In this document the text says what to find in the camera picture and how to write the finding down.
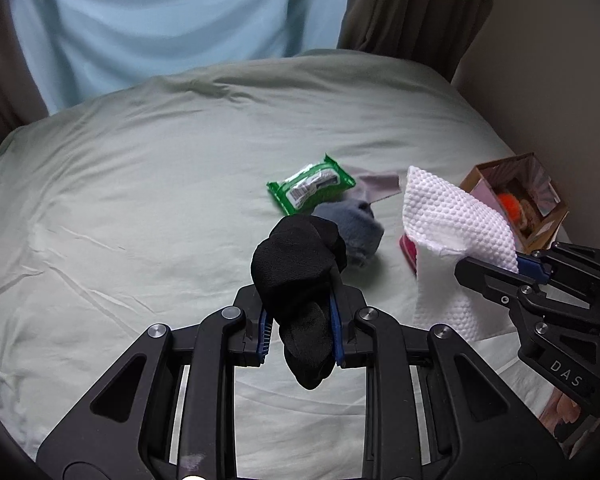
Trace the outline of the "person's right hand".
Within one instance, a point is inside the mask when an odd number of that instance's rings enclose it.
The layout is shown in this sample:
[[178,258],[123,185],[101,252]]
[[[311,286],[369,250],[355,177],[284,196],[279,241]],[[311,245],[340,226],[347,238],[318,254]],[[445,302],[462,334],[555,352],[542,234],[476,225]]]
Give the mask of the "person's right hand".
[[560,443],[566,442],[580,426],[581,408],[565,393],[554,388],[539,421]]

